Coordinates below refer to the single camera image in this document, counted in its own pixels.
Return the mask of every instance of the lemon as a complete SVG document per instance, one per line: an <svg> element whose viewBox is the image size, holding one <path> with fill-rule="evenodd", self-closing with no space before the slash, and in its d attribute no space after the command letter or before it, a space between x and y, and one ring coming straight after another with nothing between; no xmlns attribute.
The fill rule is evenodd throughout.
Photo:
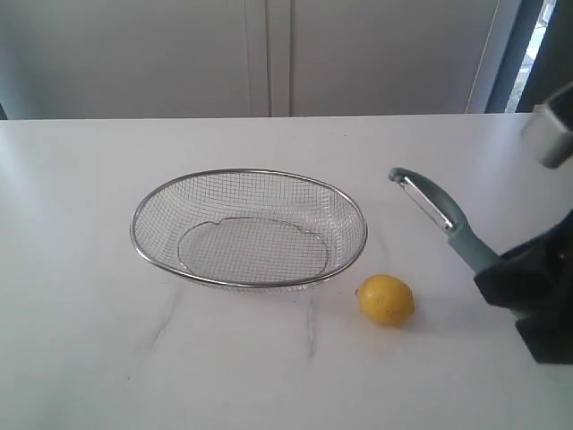
<svg viewBox="0 0 573 430"><path fill-rule="evenodd" d="M412 290L393 276L371 276L355 294L362 312L378 324L398 327L414 313Z"/></svg>

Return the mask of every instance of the basket rim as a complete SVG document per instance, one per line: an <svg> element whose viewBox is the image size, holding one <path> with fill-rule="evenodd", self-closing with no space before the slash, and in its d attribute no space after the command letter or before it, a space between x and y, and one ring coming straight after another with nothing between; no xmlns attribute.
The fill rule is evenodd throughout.
<svg viewBox="0 0 573 430"><path fill-rule="evenodd" d="M143 249L141 249L140 244L137 241L137 237L135 235L135 226L137 224L137 220L141 215L141 212L147 205L147 203L153 198L156 194L160 193L161 191L165 190L171 185L183 182L187 179L197 176L215 176L215 175L224 175L224 174L240 174L240 173L254 173L254 174L261 174L261 175L270 175L270 176L286 176L291 177L293 179L302 180L305 182L309 182L311 184L319 185L324 188L329 189L330 191L338 194L340 197L345 199L356 211L358 215L358 221L362 225L363 237L362 241L357 247L355 253L349 258L344 264L340 265L336 269L332 271L327 271L322 273L321 275L311 276L308 278L301 278L301 279L292 279L292 280L281 280L281 281L269 281L269 282L231 282L227 280L219 280L219 279L210 279L210 278L203 278L201 276L193 275L186 271L180 271L176 268L173 268L167 264L160 262L159 260L155 259L151 255L146 254ZM308 176L302 176L295 173L288 173L279 170L271 170L265 168L221 168L221 169L214 169L214 170L203 170L201 172L194 172L187 175L182 175L171 179L170 181L165 182L163 185L158 186L153 191L148 193L143 200L138 204L137 209L133 213L132 221L130 224L130 237L132 240L132 245L137 251L137 253L143 257L143 259L147 260L151 264L163 269L164 271L168 271L173 273L177 276L182 278L186 278L188 280L194 280L197 282L209 284L213 287L222 287L222 288L251 288L253 290L256 289L267 289L267 288L288 288L288 287L295 287L295 286L304 286L308 284L313 284L315 282L322 282L325 280L329 280L330 278L338 275L342 271L348 269L352 264L356 262L358 257L362 254L365 246L366 241L368 239L368 226L366 224L366 219L362 213L362 210L358 206L358 204L352 199L348 194L336 188L334 185L328 184L326 182L319 181L317 179L313 179Z"/></svg>

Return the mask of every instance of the stainless steel strainer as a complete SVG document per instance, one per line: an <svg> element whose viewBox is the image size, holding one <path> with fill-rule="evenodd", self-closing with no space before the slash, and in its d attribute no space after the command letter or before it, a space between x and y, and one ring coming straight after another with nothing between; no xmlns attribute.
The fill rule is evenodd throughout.
<svg viewBox="0 0 573 430"><path fill-rule="evenodd" d="M367 227L346 194L304 176L228 169L174 179L140 203L132 241L158 267L212 287L294 290L363 251Z"/></svg>

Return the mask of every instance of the wire mesh basket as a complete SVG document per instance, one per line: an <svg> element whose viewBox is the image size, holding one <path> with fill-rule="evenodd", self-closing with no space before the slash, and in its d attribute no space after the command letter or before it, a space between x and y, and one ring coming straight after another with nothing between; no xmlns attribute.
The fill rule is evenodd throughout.
<svg viewBox="0 0 573 430"><path fill-rule="evenodd" d="M139 254L211 287L304 289L348 268L367 227L346 194L304 176L228 169L174 179L140 203L131 225Z"/></svg>

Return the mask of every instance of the white countertop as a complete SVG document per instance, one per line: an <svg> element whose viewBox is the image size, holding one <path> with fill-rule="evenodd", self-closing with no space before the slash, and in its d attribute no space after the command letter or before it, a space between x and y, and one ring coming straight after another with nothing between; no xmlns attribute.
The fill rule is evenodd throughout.
<svg viewBox="0 0 573 430"><path fill-rule="evenodd" d="M573 204L521 115L0 122L3 429L569 429L573 366L538 365L509 311L395 184L442 185L504 251ZM167 180L275 168L340 187L370 237L313 291L238 294L145 262L128 227ZM415 292L407 327L360 315L389 272ZM313 302L315 354L308 340Z"/></svg>

